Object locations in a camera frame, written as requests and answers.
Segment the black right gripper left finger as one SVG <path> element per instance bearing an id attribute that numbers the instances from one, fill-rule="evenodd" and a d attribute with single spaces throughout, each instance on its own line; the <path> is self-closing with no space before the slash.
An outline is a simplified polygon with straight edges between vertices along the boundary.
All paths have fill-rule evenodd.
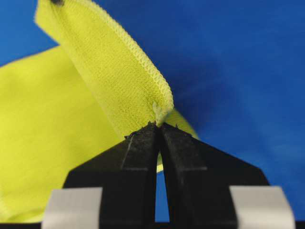
<path id="1" fill-rule="evenodd" d="M 72 169 L 45 209 L 45 229 L 146 229 L 155 220 L 154 123 Z"/>

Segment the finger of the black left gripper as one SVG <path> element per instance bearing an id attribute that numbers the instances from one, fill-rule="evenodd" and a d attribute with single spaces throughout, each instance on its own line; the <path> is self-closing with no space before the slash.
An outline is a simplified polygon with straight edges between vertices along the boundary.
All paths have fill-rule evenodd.
<path id="1" fill-rule="evenodd" d="M 64 0 L 51 0 L 51 2 L 55 5 L 63 5 L 64 4 Z"/>

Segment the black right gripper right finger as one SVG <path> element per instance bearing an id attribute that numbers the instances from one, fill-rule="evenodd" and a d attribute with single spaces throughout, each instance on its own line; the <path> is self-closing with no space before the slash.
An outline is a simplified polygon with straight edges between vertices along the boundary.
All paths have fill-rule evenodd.
<path id="1" fill-rule="evenodd" d="M 261 169 L 164 124 L 163 168 L 170 221 L 177 229 L 293 229 L 279 186 Z"/>

